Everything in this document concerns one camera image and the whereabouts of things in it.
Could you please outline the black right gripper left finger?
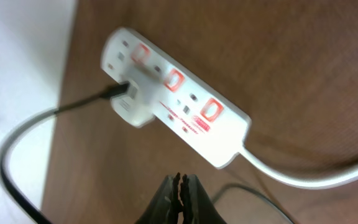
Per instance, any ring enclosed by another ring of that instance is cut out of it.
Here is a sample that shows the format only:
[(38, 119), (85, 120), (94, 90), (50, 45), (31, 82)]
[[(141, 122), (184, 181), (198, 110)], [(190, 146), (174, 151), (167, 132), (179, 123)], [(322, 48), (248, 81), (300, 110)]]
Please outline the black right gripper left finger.
[(178, 198), (180, 173), (167, 175), (135, 224), (177, 224), (182, 204)]

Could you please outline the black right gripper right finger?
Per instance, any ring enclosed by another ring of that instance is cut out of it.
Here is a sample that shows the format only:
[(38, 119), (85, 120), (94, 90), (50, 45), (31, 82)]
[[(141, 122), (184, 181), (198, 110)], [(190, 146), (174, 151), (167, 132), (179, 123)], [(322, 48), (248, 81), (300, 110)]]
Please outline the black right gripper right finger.
[(180, 188), (183, 224), (226, 224), (196, 175), (184, 175)]

